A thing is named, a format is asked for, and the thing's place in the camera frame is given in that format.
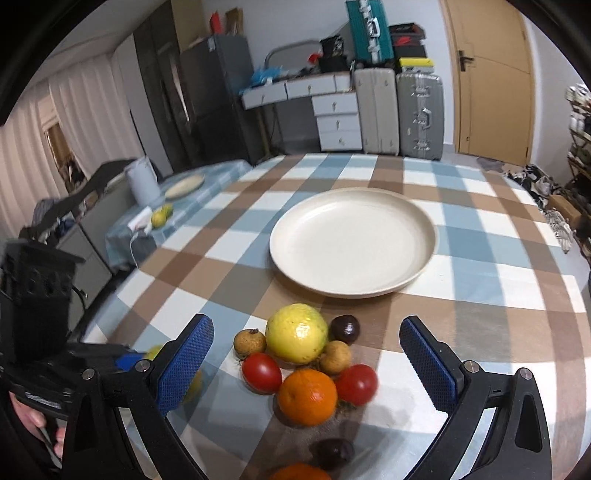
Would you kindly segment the person's left hand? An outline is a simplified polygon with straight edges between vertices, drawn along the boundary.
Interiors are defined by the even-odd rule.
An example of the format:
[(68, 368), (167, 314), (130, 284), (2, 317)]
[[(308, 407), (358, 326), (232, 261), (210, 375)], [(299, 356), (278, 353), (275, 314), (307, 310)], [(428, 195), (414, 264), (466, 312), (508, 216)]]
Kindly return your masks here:
[[(10, 392), (10, 399), (14, 411), (23, 426), (37, 439), (42, 440), (42, 430), (46, 428), (46, 419), (44, 415), (41, 412), (21, 403), (12, 392)], [(65, 427), (60, 426), (57, 428), (55, 433), (53, 451), (58, 459), (61, 459), (63, 455), (65, 431)]]

